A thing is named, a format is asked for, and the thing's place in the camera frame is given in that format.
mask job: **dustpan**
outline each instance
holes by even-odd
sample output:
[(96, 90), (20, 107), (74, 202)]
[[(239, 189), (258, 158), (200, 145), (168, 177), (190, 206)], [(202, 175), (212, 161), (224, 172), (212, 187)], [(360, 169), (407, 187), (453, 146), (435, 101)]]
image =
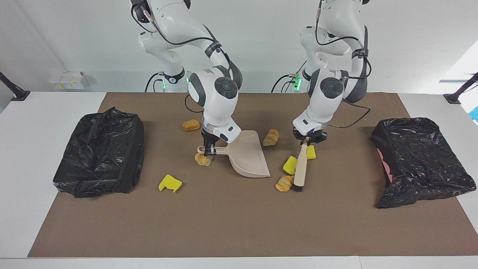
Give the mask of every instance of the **dustpan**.
[[(269, 168), (256, 131), (242, 131), (227, 147), (215, 147), (217, 155), (228, 155), (232, 167), (247, 178), (270, 178)], [(204, 146), (197, 148), (204, 154)]]

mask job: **yellow sponge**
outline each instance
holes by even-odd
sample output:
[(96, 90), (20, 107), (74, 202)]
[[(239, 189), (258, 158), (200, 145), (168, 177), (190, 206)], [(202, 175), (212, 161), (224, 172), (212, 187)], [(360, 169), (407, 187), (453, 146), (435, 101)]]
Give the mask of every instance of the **yellow sponge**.
[(295, 169), (297, 168), (297, 159), (293, 156), (290, 156), (287, 162), (284, 164), (284, 171), (287, 172), (287, 174), (293, 176), (295, 175)]
[(315, 160), (317, 158), (317, 155), (315, 155), (315, 148), (314, 146), (309, 146), (307, 148), (307, 159), (308, 160)]
[(176, 192), (183, 183), (175, 178), (173, 178), (171, 175), (166, 175), (164, 179), (161, 181), (159, 184), (159, 191), (163, 191), (164, 188), (167, 188), (169, 190), (173, 190), (173, 192)]

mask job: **black garbage bag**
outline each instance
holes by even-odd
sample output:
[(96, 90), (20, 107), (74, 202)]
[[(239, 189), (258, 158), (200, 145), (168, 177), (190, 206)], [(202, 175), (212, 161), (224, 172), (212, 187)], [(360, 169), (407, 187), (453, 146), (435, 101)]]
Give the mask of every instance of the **black garbage bag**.
[(112, 108), (80, 120), (53, 183), (76, 198), (128, 193), (138, 184), (143, 160), (143, 123)]
[(377, 208), (445, 199), (477, 189), (430, 119), (383, 120), (371, 138), (387, 174), (387, 190)]

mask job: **brown paper surface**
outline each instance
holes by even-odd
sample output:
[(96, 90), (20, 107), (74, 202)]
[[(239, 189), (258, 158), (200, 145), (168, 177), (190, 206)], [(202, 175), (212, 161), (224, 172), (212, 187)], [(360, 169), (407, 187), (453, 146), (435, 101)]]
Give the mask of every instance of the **brown paper surface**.
[[(379, 210), (385, 190), (382, 163), (370, 139), (381, 119), (408, 117), (397, 94), (370, 93), (360, 102), (372, 112), (356, 126), (328, 127), (315, 145), (304, 192), (274, 185), (282, 166), (297, 156), (292, 121), (307, 107), (306, 94), (241, 94), (233, 116), (262, 140), (271, 178), (237, 174), (227, 156), (210, 167), (194, 161), (200, 131), (182, 123), (200, 114), (184, 108), (185, 94), (108, 93), (111, 107), (136, 113), (145, 126), (145, 162), (130, 194), (75, 199), (59, 193), (29, 257), (290, 257), (470, 256), (478, 235), (456, 198)], [(193, 109), (199, 109), (189, 100)], [(348, 125), (364, 111), (341, 104), (333, 124)], [(166, 174), (183, 182), (177, 193), (158, 185)]]

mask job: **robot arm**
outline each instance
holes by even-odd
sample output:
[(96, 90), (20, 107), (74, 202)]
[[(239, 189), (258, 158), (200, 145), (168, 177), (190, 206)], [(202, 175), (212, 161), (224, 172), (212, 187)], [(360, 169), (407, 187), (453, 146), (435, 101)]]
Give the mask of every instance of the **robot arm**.
[[(232, 143), (241, 132), (231, 118), (242, 85), (241, 72), (210, 30), (191, 15), (188, 10), (190, 1), (131, 2), (138, 20), (150, 22), (155, 30), (140, 34), (140, 46), (163, 64), (166, 90), (188, 89), (193, 100), (204, 108), (202, 135), (206, 147), (205, 155), (215, 155), (214, 146), (219, 139)], [(189, 83), (179, 55), (172, 51), (184, 45), (200, 48), (213, 64), (210, 69), (192, 73)]]
[[(309, 81), (310, 104), (294, 120), (294, 134), (310, 143), (322, 142), (322, 130), (332, 120), (340, 102), (363, 99), (367, 92), (368, 31), (360, 8), (362, 0), (321, 0), (317, 25), (307, 27), (301, 34), (301, 43), (307, 52), (307, 65), (302, 75)], [(328, 69), (326, 54), (342, 56), (352, 49), (351, 72)]]

